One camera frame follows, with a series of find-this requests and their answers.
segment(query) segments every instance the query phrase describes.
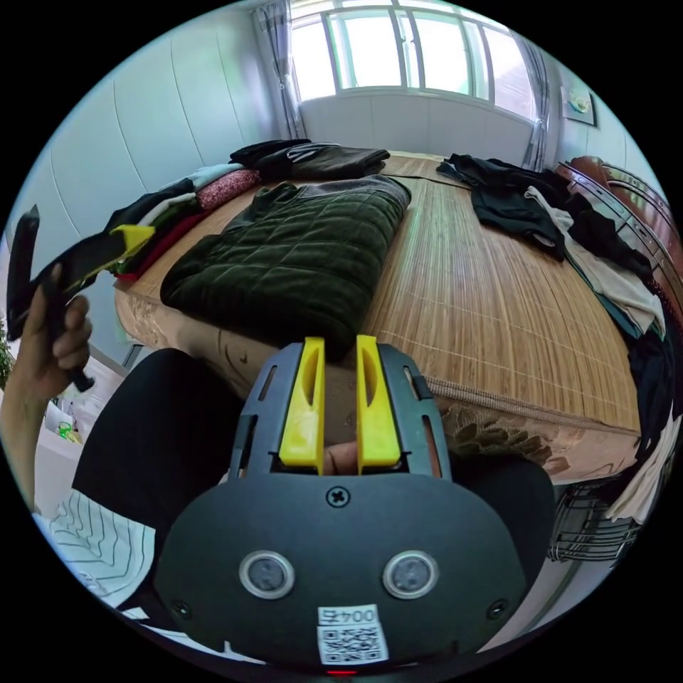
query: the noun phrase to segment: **knee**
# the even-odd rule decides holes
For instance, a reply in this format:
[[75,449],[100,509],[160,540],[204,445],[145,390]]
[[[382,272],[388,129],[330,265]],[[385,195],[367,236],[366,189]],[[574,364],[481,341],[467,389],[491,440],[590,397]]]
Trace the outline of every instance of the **knee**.
[[129,373],[129,377],[136,378],[175,377],[180,379],[188,374],[197,372],[198,366],[203,364],[179,349],[159,349],[142,359]]
[[141,391],[154,388],[155,395],[166,391],[191,388],[196,394],[231,396],[228,384],[197,358],[178,349],[160,349],[141,360],[126,378],[130,386]]

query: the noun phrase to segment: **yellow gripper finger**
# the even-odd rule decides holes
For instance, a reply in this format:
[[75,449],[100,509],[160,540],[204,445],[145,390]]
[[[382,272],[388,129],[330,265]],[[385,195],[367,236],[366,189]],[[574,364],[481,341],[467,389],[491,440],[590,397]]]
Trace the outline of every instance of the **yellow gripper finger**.
[[325,342],[307,337],[280,443],[285,467],[314,467],[322,474],[324,422]]
[[358,473],[362,475],[369,467],[397,465],[401,446],[375,337],[356,338],[356,372]]

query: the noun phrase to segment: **bamboo mat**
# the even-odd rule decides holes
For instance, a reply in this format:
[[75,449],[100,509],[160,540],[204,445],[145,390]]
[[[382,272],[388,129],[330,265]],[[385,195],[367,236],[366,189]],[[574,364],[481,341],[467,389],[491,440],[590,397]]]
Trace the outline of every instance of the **bamboo mat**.
[[[413,200],[363,332],[412,356],[444,396],[474,392],[492,406],[502,400],[639,432],[625,344],[571,265],[482,227],[469,191],[443,182],[436,160],[392,159],[384,173],[398,170]],[[176,260],[220,233],[257,190],[202,221],[136,283],[117,287],[158,302]]]

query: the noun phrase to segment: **yellow handle part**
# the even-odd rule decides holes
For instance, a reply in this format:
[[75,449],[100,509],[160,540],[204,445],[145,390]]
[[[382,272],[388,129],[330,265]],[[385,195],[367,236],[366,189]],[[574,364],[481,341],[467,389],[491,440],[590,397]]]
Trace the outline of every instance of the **yellow handle part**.
[[133,256],[154,235],[155,229],[154,226],[118,226],[114,228],[113,233],[123,233],[126,253],[122,258]]
[[361,475],[366,467],[398,464],[401,446],[375,337],[360,334],[356,338],[356,372],[356,435]]
[[280,443],[285,467],[315,467],[322,474],[324,424],[325,342],[307,337]]
[[89,280],[93,275],[97,275],[99,272],[106,270],[109,266],[118,263],[124,258],[133,256],[139,249],[154,235],[156,228],[154,226],[118,226],[111,230],[112,233],[121,232],[123,233],[123,243],[125,248],[125,253],[117,256],[114,260],[109,263],[103,263],[100,267],[92,272],[89,272],[82,280],[78,282],[73,282],[69,285],[65,291],[69,292],[79,287],[82,282]]

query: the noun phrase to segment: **wall picture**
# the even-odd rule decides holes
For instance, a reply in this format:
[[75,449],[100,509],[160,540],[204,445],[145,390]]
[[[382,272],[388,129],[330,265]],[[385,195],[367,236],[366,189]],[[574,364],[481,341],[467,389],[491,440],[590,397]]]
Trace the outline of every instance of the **wall picture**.
[[595,103],[590,90],[583,85],[563,86],[562,115],[571,121],[596,126]]

